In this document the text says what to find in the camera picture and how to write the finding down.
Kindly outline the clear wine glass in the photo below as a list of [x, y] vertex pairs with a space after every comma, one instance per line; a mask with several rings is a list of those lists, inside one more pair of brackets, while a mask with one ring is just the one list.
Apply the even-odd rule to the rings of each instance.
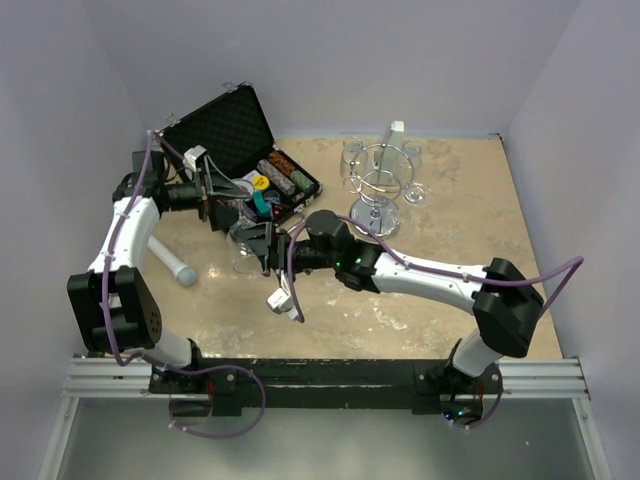
[[403, 194], [404, 201], [414, 207], [425, 208], [432, 203], [432, 190], [428, 185], [413, 182]]
[[260, 270], [259, 260], [249, 245], [249, 241], [258, 233], [255, 229], [257, 224], [246, 215], [242, 202], [234, 201], [234, 207], [238, 218], [226, 234], [232, 266], [239, 274], [257, 274]]

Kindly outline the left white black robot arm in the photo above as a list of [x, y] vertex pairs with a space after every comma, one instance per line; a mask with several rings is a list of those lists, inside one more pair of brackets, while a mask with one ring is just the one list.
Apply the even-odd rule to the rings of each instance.
[[89, 352], [111, 354], [121, 365], [144, 357], [171, 366], [173, 382], [185, 392], [196, 392], [206, 383], [207, 368], [192, 358], [188, 338], [164, 328], [141, 264], [163, 213], [196, 210], [205, 216], [215, 200], [239, 199], [242, 193], [200, 145], [183, 155], [191, 174], [184, 183], [165, 184], [162, 170], [149, 166], [158, 156], [146, 152], [140, 169], [116, 187], [100, 253], [86, 272], [70, 276], [67, 293]]

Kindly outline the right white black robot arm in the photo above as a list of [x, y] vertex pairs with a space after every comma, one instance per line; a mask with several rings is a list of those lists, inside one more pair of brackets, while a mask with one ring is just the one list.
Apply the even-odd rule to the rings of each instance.
[[476, 327], [460, 340], [445, 368], [448, 386], [459, 393], [476, 386], [485, 370], [503, 357], [523, 358], [543, 314], [543, 299], [509, 261], [487, 266], [429, 261], [391, 249], [355, 220], [330, 210], [311, 214], [293, 232], [272, 223], [236, 227], [230, 239], [276, 274], [278, 288], [266, 303], [276, 314], [305, 320], [296, 290], [297, 274], [331, 269], [344, 287], [357, 292], [403, 294], [454, 307], [473, 316]]

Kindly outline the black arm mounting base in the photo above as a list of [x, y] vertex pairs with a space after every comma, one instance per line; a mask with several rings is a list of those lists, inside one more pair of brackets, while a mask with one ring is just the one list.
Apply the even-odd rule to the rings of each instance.
[[497, 366], [477, 379], [445, 359], [201, 359], [205, 374], [153, 368], [149, 390], [173, 399], [211, 401], [215, 416], [248, 408], [408, 410], [452, 419], [481, 417], [481, 400], [499, 395]]

